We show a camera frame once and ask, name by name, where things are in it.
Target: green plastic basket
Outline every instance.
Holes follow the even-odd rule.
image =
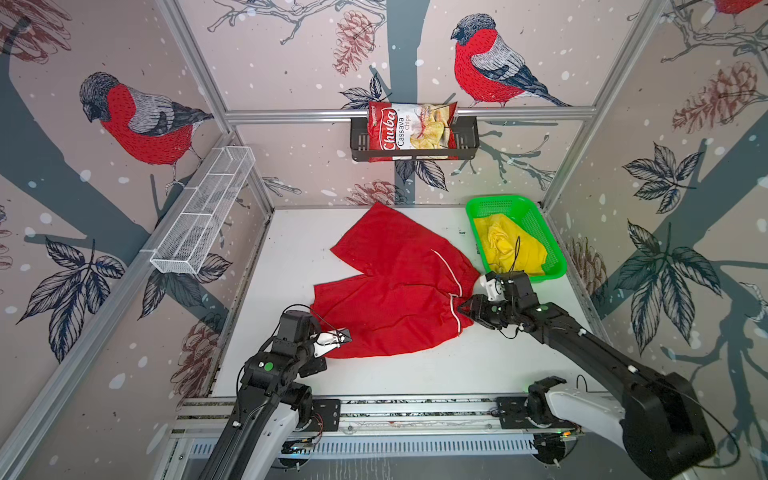
[[[514,221],[523,230],[528,232],[536,240],[540,241],[547,249],[547,262],[541,266],[544,275],[531,277],[532,283],[543,282],[552,278],[560,278],[565,275],[568,264],[565,256],[554,240],[552,232],[547,227],[547,223],[538,211],[538,207],[532,201],[519,195],[498,195],[496,197],[477,197],[467,203],[467,215],[469,223],[472,225],[472,232],[475,234],[475,241],[478,244],[482,264],[486,272],[490,272],[488,261],[485,259],[485,253],[482,251],[480,236],[475,228],[475,218],[489,217],[494,214],[504,214]]]

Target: bird head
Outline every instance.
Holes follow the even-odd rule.
[[[462,18],[456,25],[451,34],[451,39],[456,40],[463,47],[467,45],[467,42],[472,39],[475,33],[486,28],[496,29],[496,22],[493,21],[493,18],[485,13],[473,13]]]
[[[83,81],[83,85],[80,86],[80,102],[83,104],[83,112],[88,121],[94,121],[97,118],[101,121],[112,119],[109,115],[107,95],[119,84],[115,77],[103,71],[97,71]]]

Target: black wall-mounted tray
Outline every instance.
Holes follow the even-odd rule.
[[[437,148],[431,150],[369,150],[367,118],[351,118],[351,133],[349,148],[352,149],[352,159],[367,162],[374,157],[408,157],[399,160],[428,160],[433,156],[448,156],[450,158],[433,158],[432,160],[472,160],[480,146],[477,117],[457,117],[451,125],[451,133],[456,140],[456,148]]]

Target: white wire mesh basket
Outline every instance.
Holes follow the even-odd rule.
[[[253,168],[249,147],[224,147],[151,258],[162,273],[200,272]]]

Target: white drawstring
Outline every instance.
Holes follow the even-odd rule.
[[[446,267],[448,267],[448,271],[451,272],[451,276],[453,277],[453,281],[456,282],[456,285],[458,285],[458,295],[455,295],[454,293],[448,294],[448,300],[451,304],[451,314],[453,315],[453,318],[456,319],[456,325],[458,326],[458,333],[462,332],[462,322],[458,319],[456,316],[456,313],[453,311],[453,297],[461,298],[463,296],[464,291],[462,290],[462,285],[458,282],[456,279],[456,275],[453,273],[453,270],[451,269],[451,266],[448,265],[448,262],[445,261],[445,258],[442,257],[440,253],[438,253],[435,250],[432,250],[433,252],[437,253],[437,256],[440,257],[440,260],[445,264]]]

